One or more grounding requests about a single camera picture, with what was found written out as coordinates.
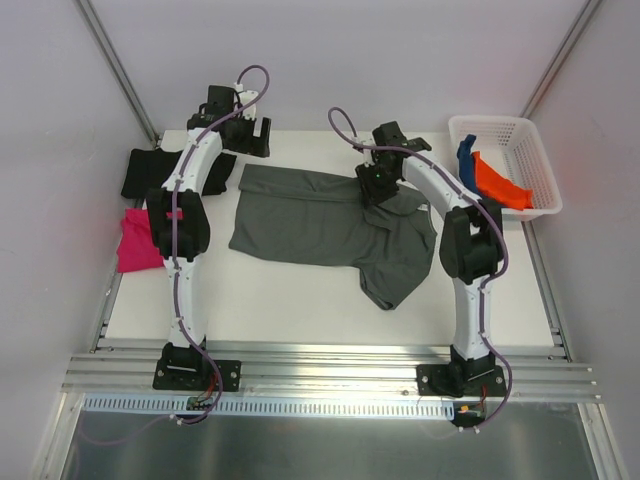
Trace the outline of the grey t shirt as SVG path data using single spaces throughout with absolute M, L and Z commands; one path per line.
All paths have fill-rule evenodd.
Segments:
M 430 205 L 402 186 L 367 206 L 357 179 L 250 164 L 240 183 L 232 250 L 261 260 L 352 267 L 380 309 L 397 308 L 428 277 L 437 234 Z

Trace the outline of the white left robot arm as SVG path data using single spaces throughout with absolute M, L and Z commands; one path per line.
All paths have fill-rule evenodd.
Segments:
M 271 120 L 263 118 L 260 132 L 254 133 L 261 97 L 239 82 L 211 85 L 207 101 L 187 122 L 187 144 L 176 166 L 161 187 L 147 192 L 151 239 L 163 257 L 172 308 L 170 333 L 153 380 L 156 390 L 195 391 L 216 382 L 213 367 L 201 354 L 208 320 L 199 277 L 211 238 L 202 197 L 224 150 L 269 156 Z

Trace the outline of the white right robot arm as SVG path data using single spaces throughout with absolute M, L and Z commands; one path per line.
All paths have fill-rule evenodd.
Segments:
M 391 199 L 406 181 L 443 219 L 439 258 L 454 285 L 456 328 L 450 361 L 427 369 L 427 388 L 453 398 L 479 395 L 497 372 L 489 318 L 491 282 L 508 263 L 501 207 L 467 189 L 424 139 L 407 138 L 395 121 L 374 129 L 372 141 L 360 148 L 369 153 L 356 168 L 365 205 Z

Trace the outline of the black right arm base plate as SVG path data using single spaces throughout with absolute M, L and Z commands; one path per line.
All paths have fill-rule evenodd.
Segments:
M 419 364 L 416 383 L 421 396 L 504 398 L 507 393 L 503 370 L 492 356 L 470 361 L 451 360 L 446 364 Z

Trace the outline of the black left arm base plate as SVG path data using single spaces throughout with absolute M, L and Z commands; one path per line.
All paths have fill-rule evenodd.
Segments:
M 239 360 L 215 360 L 222 380 L 215 377 L 210 362 L 196 350 L 164 349 L 155 368 L 152 388 L 165 391 L 206 391 L 211 382 L 214 389 L 237 392 L 240 386 L 242 363 Z

